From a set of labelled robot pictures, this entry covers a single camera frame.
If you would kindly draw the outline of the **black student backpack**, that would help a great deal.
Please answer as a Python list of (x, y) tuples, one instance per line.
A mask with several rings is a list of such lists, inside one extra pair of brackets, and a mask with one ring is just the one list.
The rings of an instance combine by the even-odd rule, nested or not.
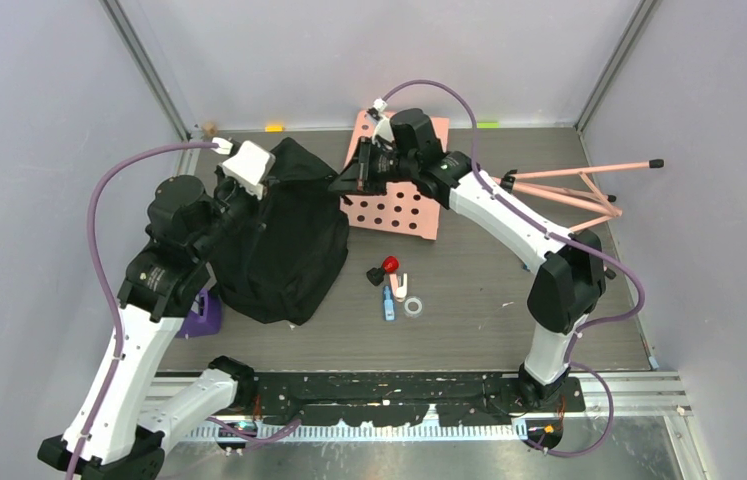
[(309, 321), (348, 256), (349, 222), (336, 171), (296, 140), (272, 149), (276, 162), (257, 214), (211, 261), (211, 293), (262, 324)]

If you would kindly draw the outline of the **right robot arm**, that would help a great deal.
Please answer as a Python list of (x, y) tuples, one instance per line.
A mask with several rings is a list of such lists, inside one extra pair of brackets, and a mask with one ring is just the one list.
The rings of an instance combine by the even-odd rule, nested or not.
[(537, 325), (518, 370), (517, 391), (526, 409), (547, 409), (569, 374), (574, 331), (606, 290), (600, 238), (538, 215), (468, 155), (445, 150), (439, 140), (378, 142), (362, 136), (329, 189), (342, 196), (377, 196), (396, 182), (412, 183), (421, 196), (473, 221), (533, 274), (527, 309)]

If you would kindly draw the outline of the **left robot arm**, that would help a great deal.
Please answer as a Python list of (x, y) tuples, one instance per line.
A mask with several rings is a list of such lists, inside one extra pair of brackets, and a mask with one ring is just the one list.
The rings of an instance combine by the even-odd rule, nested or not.
[(219, 356), (189, 386), (142, 410), (160, 361), (209, 282), (210, 259), (254, 217), (257, 201), (225, 174), (212, 194), (192, 175), (158, 186), (148, 208), (150, 240), (114, 300), (108, 358), (71, 425), (41, 442), (41, 462), (84, 479), (155, 479), (166, 454), (210, 416), (254, 405), (253, 369)]

